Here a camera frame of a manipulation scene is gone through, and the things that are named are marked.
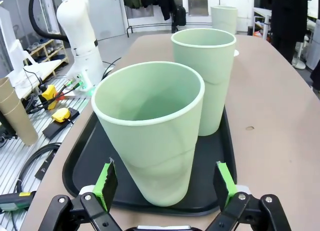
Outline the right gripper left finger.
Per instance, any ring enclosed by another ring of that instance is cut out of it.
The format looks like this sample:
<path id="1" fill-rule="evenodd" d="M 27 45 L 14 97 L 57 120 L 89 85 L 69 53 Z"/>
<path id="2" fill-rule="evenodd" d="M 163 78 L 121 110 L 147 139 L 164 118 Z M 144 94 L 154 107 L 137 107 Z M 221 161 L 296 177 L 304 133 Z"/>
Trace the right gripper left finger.
<path id="1" fill-rule="evenodd" d="M 70 199 L 67 195 L 52 198 L 40 224 L 42 231 L 77 231 L 82 224 L 91 224 L 96 231 L 119 231 L 110 214 L 118 179 L 114 161 L 106 163 L 93 191 Z"/>

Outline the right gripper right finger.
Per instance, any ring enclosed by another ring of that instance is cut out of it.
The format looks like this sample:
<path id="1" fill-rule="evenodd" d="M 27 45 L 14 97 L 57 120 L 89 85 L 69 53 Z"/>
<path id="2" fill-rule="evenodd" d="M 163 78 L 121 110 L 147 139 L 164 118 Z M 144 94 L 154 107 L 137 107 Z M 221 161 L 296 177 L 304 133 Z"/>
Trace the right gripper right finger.
<path id="1" fill-rule="evenodd" d="M 234 231 L 239 224 L 250 225 L 253 231 L 291 230 L 279 198 L 274 194 L 255 198 L 238 191 L 226 163 L 216 163 L 213 186 L 220 213 L 206 228 L 208 231 Z"/>

